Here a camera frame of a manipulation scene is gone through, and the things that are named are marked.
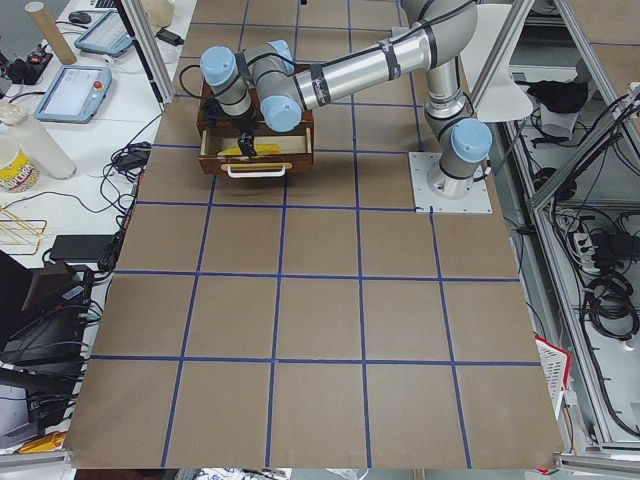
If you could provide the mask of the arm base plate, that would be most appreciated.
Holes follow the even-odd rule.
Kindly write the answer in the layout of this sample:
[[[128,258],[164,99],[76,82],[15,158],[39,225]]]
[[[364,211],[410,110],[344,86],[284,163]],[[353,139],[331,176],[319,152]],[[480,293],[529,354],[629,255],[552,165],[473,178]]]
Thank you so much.
[[[491,214],[493,212],[483,169],[463,180],[440,170],[438,152],[409,152],[414,209],[421,214]]]

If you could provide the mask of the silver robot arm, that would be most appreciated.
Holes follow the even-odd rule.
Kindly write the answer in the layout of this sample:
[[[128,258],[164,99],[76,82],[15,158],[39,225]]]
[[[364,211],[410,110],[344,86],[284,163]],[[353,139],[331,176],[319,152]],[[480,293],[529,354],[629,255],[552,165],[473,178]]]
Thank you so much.
[[[442,149],[428,172],[428,186],[443,198],[462,198],[492,145],[488,126],[472,116],[459,79],[458,58],[475,33],[478,6],[404,1],[401,7],[411,23],[406,32],[301,72],[295,72],[284,40],[241,52],[213,46],[201,55],[199,67],[222,112],[246,137],[253,135],[257,113],[270,130],[288,133],[306,111],[422,70],[428,86],[425,118]]]

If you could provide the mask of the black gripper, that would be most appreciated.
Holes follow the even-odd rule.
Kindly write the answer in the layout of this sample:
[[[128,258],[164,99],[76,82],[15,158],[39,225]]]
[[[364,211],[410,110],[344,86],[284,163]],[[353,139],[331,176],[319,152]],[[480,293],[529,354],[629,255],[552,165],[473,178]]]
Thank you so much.
[[[238,147],[243,156],[255,157],[254,146],[255,113],[244,112],[231,117],[231,123],[239,131]]]

